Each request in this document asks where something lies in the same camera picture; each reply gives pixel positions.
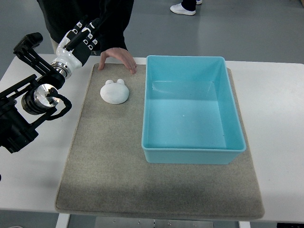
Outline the person's bare hand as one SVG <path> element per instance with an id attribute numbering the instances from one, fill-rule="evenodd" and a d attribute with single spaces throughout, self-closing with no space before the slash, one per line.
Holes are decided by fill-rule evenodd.
<path id="1" fill-rule="evenodd" d="M 135 74 L 137 72 L 137 64 L 132 55 L 126 49 L 120 47 L 113 47 L 101 52 L 98 70 L 104 69 L 106 59 L 109 57 L 113 57 L 121 61 L 131 74 Z"/>

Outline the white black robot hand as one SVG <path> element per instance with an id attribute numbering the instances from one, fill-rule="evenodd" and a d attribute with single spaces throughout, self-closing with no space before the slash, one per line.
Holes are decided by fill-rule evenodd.
<path id="1" fill-rule="evenodd" d="M 99 18 L 88 20 L 88 16 L 78 21 L 59 43 L 57 57 L 68 66 L 82 67 L 98 44 L 100 22 Z"/>

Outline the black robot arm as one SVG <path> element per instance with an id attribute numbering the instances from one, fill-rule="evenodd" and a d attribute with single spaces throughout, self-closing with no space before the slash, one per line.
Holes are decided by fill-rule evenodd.
<path id="1" fill-rule="evenodd" d="M 43 37 L 25 35 L 14 47 L 14 54 L 36 70 L 0 94 L 0 144 L 10 153 L 20 151 L 38 136 L 36 128 L 45 121 L 64 116 L 71 102 L 58 93 L 65 82 L 64 70 L 50 65 L 36 52 Z"/>

